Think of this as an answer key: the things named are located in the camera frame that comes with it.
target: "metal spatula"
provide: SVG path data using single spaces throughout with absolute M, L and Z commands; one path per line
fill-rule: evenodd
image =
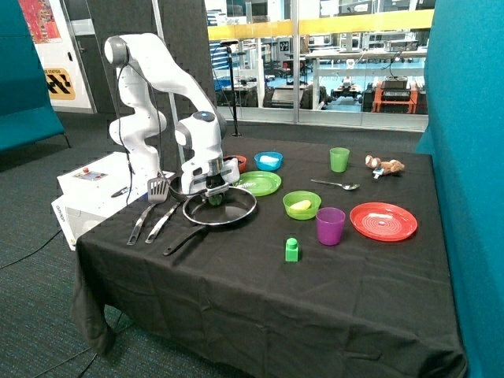
M 147 214 L 160 203 L 166 201 L 169 193 L 169 181 L 164 177 L 156 177 L 147 181 L 147 199 L 150 203 L 140 218 L 136 221 L 135 227 L 133 228 L 132 234 L 129 237 L 128 245 L 132 246 L 136 243 L 139 237 L 140 229 L 142 228 Z

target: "red plate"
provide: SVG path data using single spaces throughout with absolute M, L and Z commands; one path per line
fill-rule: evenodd
M 350 221 L 362 235 L 382 242 L 407 239 L 418 226 L 417 220 L 409 211 L 382 202 L 355 206 L 350 212 Z

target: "teal partition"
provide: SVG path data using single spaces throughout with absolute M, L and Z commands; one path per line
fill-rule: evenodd
M 0 12 L 0 151 L 64 133 L 17 0 Z
M 425 68 L 432 154 L 470 377 L 504 376 L 504 2 L 439 0 Z

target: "blue bowl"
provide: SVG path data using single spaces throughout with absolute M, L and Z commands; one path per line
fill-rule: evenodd
M 275 161 L 261 161 L 261 157 L 268 157 L 272 159 L 276 159 Z M 261 152 L 257 155 L 255 155 L 255 164 L 258 166 L 258 169 L 261 171 L 276 171 L 280 166 L 282 165 L 282 159 L 284 156 L 278 152 L 274 151 L 268 151 L 268 152 Z

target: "glass window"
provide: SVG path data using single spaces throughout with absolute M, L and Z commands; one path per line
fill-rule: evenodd
M 236 108 L 241 120 L 423 131 L 434 3 L 206 0 L 220 111 L 230 119 Z M 222 46 L 226 39 L 238 41 Z

